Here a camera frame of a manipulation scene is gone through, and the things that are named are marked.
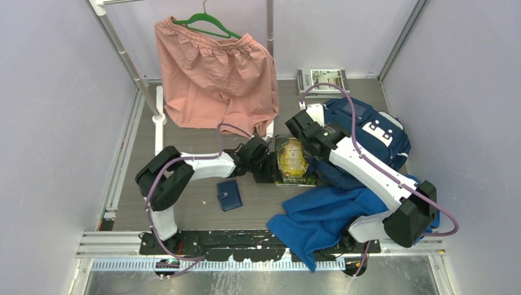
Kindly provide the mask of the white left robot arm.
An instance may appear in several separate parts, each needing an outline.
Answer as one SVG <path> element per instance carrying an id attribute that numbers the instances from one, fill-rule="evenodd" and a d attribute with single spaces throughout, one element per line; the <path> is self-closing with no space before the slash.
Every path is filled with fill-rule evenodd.
<path id="1" fill-rule="evenodd" d="M 272 183 L 275 174 L 275 153 L 268 143 L 251 137 L 235 149 L 213 154 L 188 154 L 167 146 L 150 160 L 135 176 L 145 199 L 145 209 L 155 232 L 155 245 L 165 254 L 179 246 L 174 205 L 191 181 L 206 178 L 236 178 L 252 174 L 257 183 Z"/>

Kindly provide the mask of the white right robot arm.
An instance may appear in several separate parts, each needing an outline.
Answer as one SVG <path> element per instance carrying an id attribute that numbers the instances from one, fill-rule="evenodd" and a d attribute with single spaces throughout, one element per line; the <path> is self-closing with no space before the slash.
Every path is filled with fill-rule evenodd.
<path id="1" fill-rule="evenodd" d="M 304 153 L 318 160 L 328 160 L 368 189 L 385 204 L 387 210 L 360 216 L 341 236 L 345 250 L 354 253 L 369 240 L 388 238 L 404 248 L 412 247 L 436 218 L 435 186 L 419 184 L 393 170 L 362 147 L 356 135 L 356 114 L 351 114 L 351 129 L 335 122 L 320 123 L 312 109 L 301 109 L 285 123 L 298 139 Z"/>

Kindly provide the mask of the navy blue backpack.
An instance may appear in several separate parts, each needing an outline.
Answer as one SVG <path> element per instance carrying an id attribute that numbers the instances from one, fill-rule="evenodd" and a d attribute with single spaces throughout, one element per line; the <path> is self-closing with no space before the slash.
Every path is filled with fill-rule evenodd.
<path id="1" fill-rule="evenodd" d="M 355 108 L 356 141 L 372 155 L 394 170 L 406 163 L 411 143 L 403 125 L 385 111 L 377 111 L 371 105 L 351 99 Z M 347 98 L 330 99 L 322 104 L 324 122 L 337 123 L 351 130 L 351 106 Z M 363 188 L 362 182 L 328 161 L 307 159 L 307 173 L 316 175 L 320 181 L 341 191 Z"/>

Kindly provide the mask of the green fantasy book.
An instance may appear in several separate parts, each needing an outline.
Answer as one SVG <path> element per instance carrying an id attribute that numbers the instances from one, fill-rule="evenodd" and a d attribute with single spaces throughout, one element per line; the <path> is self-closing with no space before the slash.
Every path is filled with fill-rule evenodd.
<path id="1" fill-rule="evenodd" d="M 308 172 L 308 162 L 299 140 L 288 135 L 275 137 L 276 186 L 315 187 L 316 178 Z"/>

